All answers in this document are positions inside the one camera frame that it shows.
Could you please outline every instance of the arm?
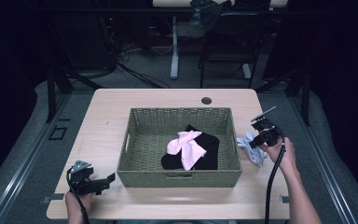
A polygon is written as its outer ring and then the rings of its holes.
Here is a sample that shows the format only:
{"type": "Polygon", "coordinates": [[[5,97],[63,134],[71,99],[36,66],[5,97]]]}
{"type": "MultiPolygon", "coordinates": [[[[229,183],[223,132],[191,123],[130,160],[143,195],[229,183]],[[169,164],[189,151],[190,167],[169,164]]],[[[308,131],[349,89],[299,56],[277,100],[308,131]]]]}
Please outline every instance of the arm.
{"type": "MultiPolygon", "coordinates": [[[[83,203],[83,206],[86,208],[87,213],[91,209],[92,195],[94,195],[94,193],[89,193],[80,196],[80,201],[83,203]]],[[[65,204],[66,204],[66,210],[68,212],[68,224],[83,224],[84,220],[83,220],[83,214],[80,209],[80,204],[72,192],[67,192],[65,194],[65,204]]]]}
{"type": "MultiPolygon", "coordinates": [[[[291,223],[322,223],[313,207],[308,193],[301,181],[300,172],[296,168],[296,155],[293,143],[289,138],[284,139],[286,152],[283,154],[280,168],[286,180],[289,191],[289,209],[291,223]]],[[[282,139],[273,147],[260,146],[275,162],[282,146],[282,139]]]]}

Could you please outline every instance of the desk leg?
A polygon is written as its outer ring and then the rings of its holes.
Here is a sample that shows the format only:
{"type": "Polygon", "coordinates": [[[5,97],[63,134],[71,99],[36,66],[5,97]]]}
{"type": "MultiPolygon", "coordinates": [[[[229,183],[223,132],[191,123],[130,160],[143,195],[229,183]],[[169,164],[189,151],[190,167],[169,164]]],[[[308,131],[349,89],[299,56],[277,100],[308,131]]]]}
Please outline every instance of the desk leg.
{"type": "Polygon", "coordinates": [[[178,35],[176,33],[176,17],[172,19],[172,65],[171,65],[171,79],[178,78],[179,69],[179,53],[178,53],[178,35]]]}

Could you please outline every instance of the forearm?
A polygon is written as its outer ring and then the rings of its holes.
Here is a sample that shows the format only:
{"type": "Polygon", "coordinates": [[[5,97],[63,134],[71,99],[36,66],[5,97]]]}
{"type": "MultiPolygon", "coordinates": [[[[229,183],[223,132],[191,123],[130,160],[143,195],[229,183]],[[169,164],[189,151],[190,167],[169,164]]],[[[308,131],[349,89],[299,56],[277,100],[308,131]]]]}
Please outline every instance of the forearm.
{"type": "Polygon", "coordinates": [[[284,177],[289,191],[290,223],[322,223],[304,189],[299,172],[295,170],[284,177]]]}

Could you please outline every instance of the table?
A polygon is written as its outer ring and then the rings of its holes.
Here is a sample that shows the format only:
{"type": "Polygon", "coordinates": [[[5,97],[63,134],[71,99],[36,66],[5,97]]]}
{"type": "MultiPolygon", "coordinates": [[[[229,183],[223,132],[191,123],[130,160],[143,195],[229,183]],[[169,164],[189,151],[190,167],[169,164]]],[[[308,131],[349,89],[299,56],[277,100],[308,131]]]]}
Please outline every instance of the table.
{"type": "MultiPolygon", "coordinates": [[[[217,4],[221,4],[226,0],[214,0],[217,4]]],[[[288,0],[271,0],[270,10],[273,8],[286,7],[288,0]]],[[[153,0],[153,7],[190,7],[191,0],[153,0]]],[[[176,17],[172,18],[172,63],[171,63],[171,79],[178,78],[179,69],[179,50],[177,42],[177,21],[176,17]]]]}
{"type": "MultiPolygon", "coordinates": [[[[255,91],[249,89],[99,89],[94,93],[55,193],[68,191],[66,171],[76,161],[94,167],[91,179],[116,172],[120,150],[132,107],[230,107],[238,137],[255,132],[251,119],[262,113],[255,91]],[[212,99],[204,105],[203,97],[212,99]]],[[[235,188],[136,189],[125,188],[118,175],[110,189],[94,196],[89,218],[119,219],[263,219],[267,183],[273,167],[270,158],[263,167],[251,163],[239,149],[242,175],[235,188]]],[[[270,218],[288,219],[289,206],[281,171],[271,192],[270,218]]],[[[66,219],[64,200],[51,201],[47,216],[66,219]]]]}

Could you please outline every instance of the basket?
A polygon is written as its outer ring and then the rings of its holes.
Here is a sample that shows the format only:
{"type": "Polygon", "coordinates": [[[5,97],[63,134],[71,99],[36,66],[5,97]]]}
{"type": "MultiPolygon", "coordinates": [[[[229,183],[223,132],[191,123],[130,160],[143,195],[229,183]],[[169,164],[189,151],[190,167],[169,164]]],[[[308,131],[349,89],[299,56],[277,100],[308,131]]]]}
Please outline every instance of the basket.
{"type": "Polygon", "coordinates": [[[241,161],[230,108],[132,108],[117,166],[126,188],[233,188],[241,161]],[[168,143],[190,124],[219,141],[217,170],[166,170],[168,143]]]}

